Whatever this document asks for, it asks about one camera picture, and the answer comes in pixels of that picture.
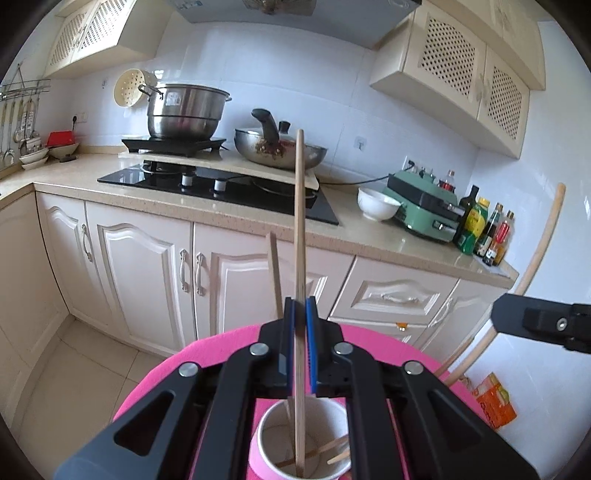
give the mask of cabinet handle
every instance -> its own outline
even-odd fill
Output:
[[[183,292],[188,293],[189,292],[189,285],[187,285],[187,282],[185,282],[185,280],[184,280],[184,265],[187,260],[188,252],[185,249],[182,249],[180,251],[180,254],[181,254],[181,261],[180,261],[180,266],[178,268],[178,276],[181,279],[181,285],[183,286]]]
[[[451,312],[451,310],[453,309],[453,307],[456,305],[456,301],[453,297],[449,297],[445,303],[443,304],[443,307],[441,308],[441,310],[439,310],[439,312],[437,312],[437,315],[435,315],[435,318],[433,320],[431,320],[431,322],[429,323],[429,325],[427,326],[427,328],[432,328],[435,327],[435,325],[441,323],[443,320],[445,320],[447,318],[447,315]]]
[[[201,286],[201,267],[203,265],[204,255],[199,252],[197,254],[197,295],[200,297],[205,296],[205,290]]]
[[[407,299],[398,299],[396,297],[391,296],[389,293],[382,293],[380,295],[380,297],[382,297],[384,300],[388,300],[388,301],[391,301],[392,303],[397,303],[399,305],[406,305],[406,304],[416,305],[417,303],[419,303],[421,301],[416,297],[409,297]]]
[[[88,258],[88,261],[90,263],[92,263],[92,255],[86,249],[86,236],[87,235],[88,235],[88,228],[86,227],[86,224],[83,223],[82,224],[82,250],[84,250],[84,253],[86,254],[86,258]]]

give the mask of upper cabinet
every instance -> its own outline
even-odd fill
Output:
[[[529,88],[479,35],[428,2],[380,49],[371,85],[479,147],[521,155]]]
[[[431,3],[476,32],[531,90],[545,89],[540,29],[520,1],[431,0]]]
[[[171,12],[162,0],[87,3],[64,20],[45,77],[75,78],[154,58]]]

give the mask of cabinet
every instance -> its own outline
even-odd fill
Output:
[[[191,223],[90,202],[86,213],[121,338],[164,356],[194,341]]]
[[[426,327],[456,278],[357,257],[331,317]]]
[[[517,0],[431,0],[467,26],[517,73],[531,90],[545,89],[540,29]]]
[[[502,288],[460,280],[416,346],[443,362],[484,325],[489,307],[505,292]]]
[[[75,78],[154,58],[171,13],[162,0],[93,0],[64,20],[45,77]]]
[[[39,220],[47,255],[70,313],[90,325],[117,334],[96,266],[82,200],[37,193]]]
[[[193,239],[198,338],[277,318],[265,237],[196,223]],[[282,295],[292,297],[293,244],[278,241],[277,255]],[[320,317],[328,317],[352,260],[306,248],[306,294],[316,297]]]
[[[0,211],[0,265],[0,330],[33,367],[68,315],[47,259],[33,193]]]
[[[529,88],[470,29],[428,2],[380,49],[371,85],[475,145],[521,155]]]

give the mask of range hood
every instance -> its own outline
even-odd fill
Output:
[[[190,23],[301,28],[374,48],[421,0],[167,0]]]

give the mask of silver screw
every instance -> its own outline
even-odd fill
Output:
[[[337,355],[349,355],[353,353],[353,345],[347,342],[339,342],[335,345],[335,353]]]
[[[417,362],[416,360],[411,360],[410,362],[406,362],[404,364],[404,371],[409,375],[420,375],[425,370],[423,364],[421,362]]]
[[[199,371],[199,366],[193,362],[183,363],[178,368],[178,374],[181,377],[194,377],[195,375],[197,375],[198,371]]]
[[[266,343],[253,343],[249,349],[254,356],[263,356],[269,352],[269,346]]]
[[[564,332],[566,330],[566,326],[569,324],[569,321],[562,317],[558,322],[556,322],[556,329],[559,332]]]

